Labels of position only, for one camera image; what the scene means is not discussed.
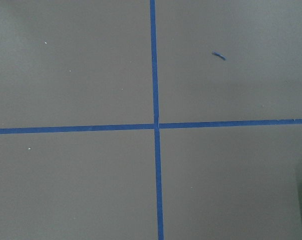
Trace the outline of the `small blue tape scrap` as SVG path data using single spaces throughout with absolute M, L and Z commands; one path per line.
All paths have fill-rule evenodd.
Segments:
M 219 57 L 219 58 L 221 58 L 222 60 L 226 60 L 226 57 L 224 56 L 224 55 L 222 55 L 221 53 L 219 53 L 219 52 L 212 52 L 212 54 L 214 55 L 214 56 L 216 56 L 216 57 Z

